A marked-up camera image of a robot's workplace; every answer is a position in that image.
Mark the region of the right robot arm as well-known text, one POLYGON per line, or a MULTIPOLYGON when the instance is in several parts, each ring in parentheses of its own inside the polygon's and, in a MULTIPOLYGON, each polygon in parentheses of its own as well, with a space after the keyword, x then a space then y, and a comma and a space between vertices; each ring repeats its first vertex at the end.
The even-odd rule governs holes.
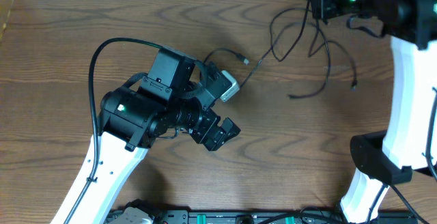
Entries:
POLYGON ((436 0, 307 1, 316 19, 375 17, 391 38, 389 127, 351 139, 356 170, 340 202, 347 222, 369 223, 386 192, 409 182, 413 171, 436 174, 436 0))

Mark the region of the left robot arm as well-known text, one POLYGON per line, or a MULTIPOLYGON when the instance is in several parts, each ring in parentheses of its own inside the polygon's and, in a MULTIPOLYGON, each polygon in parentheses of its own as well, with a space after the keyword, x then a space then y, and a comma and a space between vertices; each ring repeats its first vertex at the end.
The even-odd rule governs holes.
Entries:
POLYGON ((218 150, 240 129, 212 106, 239 89, 213 63, 161 48, 148 73, 132 76, 102 99, 97 134, 53 222, 102 223, 133 169, 169 129, 185 130, 207 150, 218 150))

